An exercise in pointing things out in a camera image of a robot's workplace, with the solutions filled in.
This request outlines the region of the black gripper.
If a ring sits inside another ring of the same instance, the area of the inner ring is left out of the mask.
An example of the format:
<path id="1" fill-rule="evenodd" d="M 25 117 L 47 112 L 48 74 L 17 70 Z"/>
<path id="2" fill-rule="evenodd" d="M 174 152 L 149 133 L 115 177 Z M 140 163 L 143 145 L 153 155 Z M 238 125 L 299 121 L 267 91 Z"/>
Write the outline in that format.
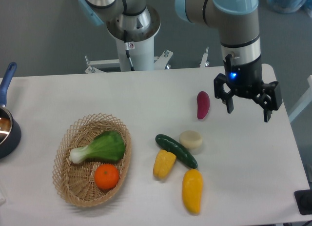
<path id="1" fill-rule="evenodd" d="M 226 105 L 227 113 L 234 110 L 233 95 L 253 99 L 263 109 L 264 122 L 268 122 L 273 111 L 282 105 L 282 96 L 277 81 L 264 83 L 262 80 L 261 59 L 237 64 L 233 55 L 227 55 L 224 61 L 224 74 L 214 79 L 214 96 Z"/>

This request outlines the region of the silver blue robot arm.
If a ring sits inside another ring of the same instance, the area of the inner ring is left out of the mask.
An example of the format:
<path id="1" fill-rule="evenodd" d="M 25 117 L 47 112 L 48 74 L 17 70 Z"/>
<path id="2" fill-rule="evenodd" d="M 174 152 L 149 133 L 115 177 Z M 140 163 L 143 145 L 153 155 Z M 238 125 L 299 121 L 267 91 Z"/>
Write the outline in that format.
<path id="1" fill-rule="evenodd" d="M 78 0 L 95 25 L 105 24 L 116 40 L 122 71 L 154 70 L 158 12 L 146 0 Z M 214 79 L 214 95 L 233 111 L 233 96 L 263 108 L 264 121 L 281 104 L 278 82 L 262 80 L 258 0 L 175 0 L 177 15 L 217 29 L 225 72 Z"/>

